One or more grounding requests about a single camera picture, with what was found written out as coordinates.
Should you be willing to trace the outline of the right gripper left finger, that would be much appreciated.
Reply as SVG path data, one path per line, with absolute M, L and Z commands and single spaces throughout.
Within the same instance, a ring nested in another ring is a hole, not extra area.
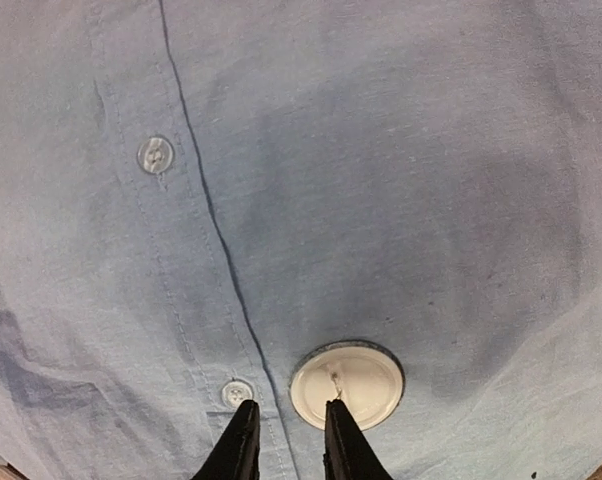
M 258 480 L 260 409 L 244 400 L 192 480 Z

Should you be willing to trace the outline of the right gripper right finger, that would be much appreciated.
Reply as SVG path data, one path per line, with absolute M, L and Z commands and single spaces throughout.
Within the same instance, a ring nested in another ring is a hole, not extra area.
M 324 445 L 327 480 L 392 480 L 342 400 L 326 403 Z

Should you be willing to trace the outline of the light blue shirt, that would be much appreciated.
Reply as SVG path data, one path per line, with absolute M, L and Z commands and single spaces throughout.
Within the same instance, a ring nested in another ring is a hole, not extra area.
M 359 340 L 396 479 L 602 463 L 602 1 L 0 1 L 0 464 L 188 479 Z

